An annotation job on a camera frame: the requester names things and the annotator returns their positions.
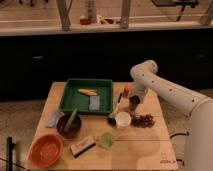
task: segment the small box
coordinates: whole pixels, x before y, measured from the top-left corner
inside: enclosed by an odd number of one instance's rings
[[[71,145],[71,151],[74,157],[78,157],[86,150],[90,149],[91,147],[95,146],[95,140],[92,136],[88,136],[83,140]]]

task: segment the white cup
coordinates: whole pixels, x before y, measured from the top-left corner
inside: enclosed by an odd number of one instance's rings
[[[119,112],[115,115],[116,126],[125,129],[131,124],[131,116],[127,112]]]

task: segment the orange item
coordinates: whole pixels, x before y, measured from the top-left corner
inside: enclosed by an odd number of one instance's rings
[[[63,143],[57,135],[46,134],[33,144],[29,159],[40,168],[53,165],[61,156]]]
[[[92,21],[90,19],[86,19],[86,18],[80,19],[81,25],[89,25],[91,23],[92,23]]]
[[[123,90],[123,96],[128,97],[130,90],[131,90],[131,86],[129,84],[125,85],[124,90]]]

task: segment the box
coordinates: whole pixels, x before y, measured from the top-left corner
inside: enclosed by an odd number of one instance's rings
[[[81,94],[78,89],[94,89],[100,96],[100,109],[89,110],[90,96]],[[71,114],[77,108],[79,114],[108,115],[113,109],[113,81],[107,79],[81,79],[67,80],[61,98],[59,109],[65,114]]]

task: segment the floor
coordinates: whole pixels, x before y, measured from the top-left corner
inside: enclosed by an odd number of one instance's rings
[[[200,90],[199,92],[213,97],[213,89]],[[159,98],[165,116],[170,135],[174,133],[185,133],[188,130],[188,118],[168,102]],[[13,138],[16,147],[13,152],[13,161],[24,165],[27,151],[29,150],[32,138],[42,113],[45,100],[29,100],[15,102],[0,102],[0,157],[5,158],[6,139]],[[185,137],[177,136],[172,139],[172,144],[178,159],[183,159]],[[5,170],[5,162],[0,160],[0,170]]]
[[[60,26],[60,18],[55,0],[36,0],[34,7],[30,0],[4,0],[0,3],[0,29]],[[72,24],[79,24],[84,15],[84,0],[73,0],[70,11]],[[202,0],[196,8],[186,7],[181,21],[198,21],[206,12],[211,0]],[[97,14],[103,18],[120,19],[122,0],[95,0]],[[181,6],[156,7],[151,0],[132,0],[130,23],[147,22],[174,22],[180,12]]]

